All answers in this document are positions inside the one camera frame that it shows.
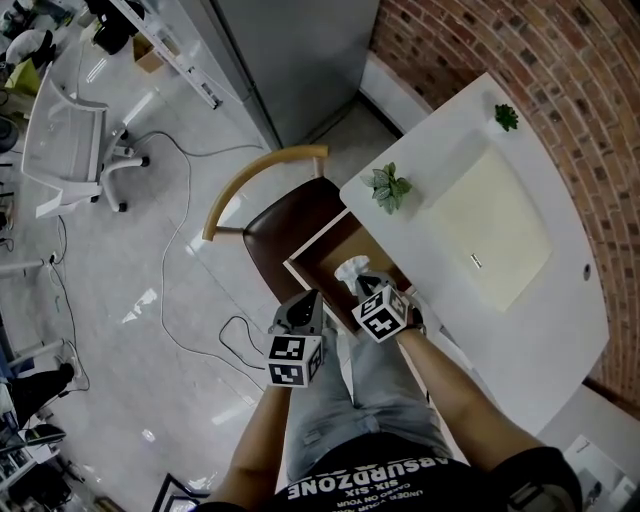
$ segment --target white tissue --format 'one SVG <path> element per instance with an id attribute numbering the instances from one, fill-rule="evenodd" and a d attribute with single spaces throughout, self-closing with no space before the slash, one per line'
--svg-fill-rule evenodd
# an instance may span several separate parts
<path id="1" fill-rule="evenodd" d="M 351 295 L 356 295 L 356 279 L 360 274 L 368 271 L 369 256 L 354 256 L 340 265 L 333 275 L 349 287 Z"/>

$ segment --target cardboard box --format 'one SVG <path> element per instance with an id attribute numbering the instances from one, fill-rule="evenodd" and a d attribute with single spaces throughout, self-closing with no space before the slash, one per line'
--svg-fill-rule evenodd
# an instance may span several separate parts
<path id="1" fill-rule="evenodd" d="M 169 48 L 171 53 L 180 55 L 180 50 L 178 50 L 173 41 L 163 39 L 162 42 Z M 133 61 L 147 73 L 153 73 L 156 69 L 162 67 L 165 62 L 155 51 L 149 40 L 140 33 L 133 36 Z"/>

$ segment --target potted plant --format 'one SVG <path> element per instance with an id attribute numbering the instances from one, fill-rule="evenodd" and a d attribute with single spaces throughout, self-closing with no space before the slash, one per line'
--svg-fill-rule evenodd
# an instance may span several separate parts
<path id="1" fill-rule="evenodd" d="M 508 132 L 518 128 L 518 114 L 510 105 L 496 105 L 496 113 L 489 121 L 492 131 L 497 133 Z"/>
<path id="2" fill-rule="evenodd" d="M 364 176 L 362 181 L 373 189 L 372 198 L 389 215 L 400 209 L 404 196 L 412 188 L 405 178 L 396 178 L 396 164 L 393 162 L 382 169 L 374 169 L 373 176 Z"/>

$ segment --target marker cube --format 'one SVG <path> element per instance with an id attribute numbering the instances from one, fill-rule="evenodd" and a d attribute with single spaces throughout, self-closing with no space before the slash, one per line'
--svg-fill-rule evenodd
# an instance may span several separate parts
<path id="1" fill-rule="evenodd" d="M 265 352 L 274 386 L 306 388 L 322 364 L 322 336 L 274 336 Z"/>
<path id="2" fill-rule="evenodd" d="M 352 312 L 360 326 L 380 343 L 407 326 L 409 301 L 387 285 Z"/>

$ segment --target white wall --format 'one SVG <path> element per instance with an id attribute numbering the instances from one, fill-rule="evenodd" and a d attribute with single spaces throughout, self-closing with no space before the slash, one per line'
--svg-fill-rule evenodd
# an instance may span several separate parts
<path id="1" fill-rule="evenodd" d="M 360 91 L 402 132 L 426 119 L 433 109 L 375 54 L 367 54 Z"/>
<path id="2" fill-rule="evenodd" d="M 585 386 L 580 386 L 538 437 L 564 451 L 580 434 L 629 478 L 640 482 L 640 422 Z"/>

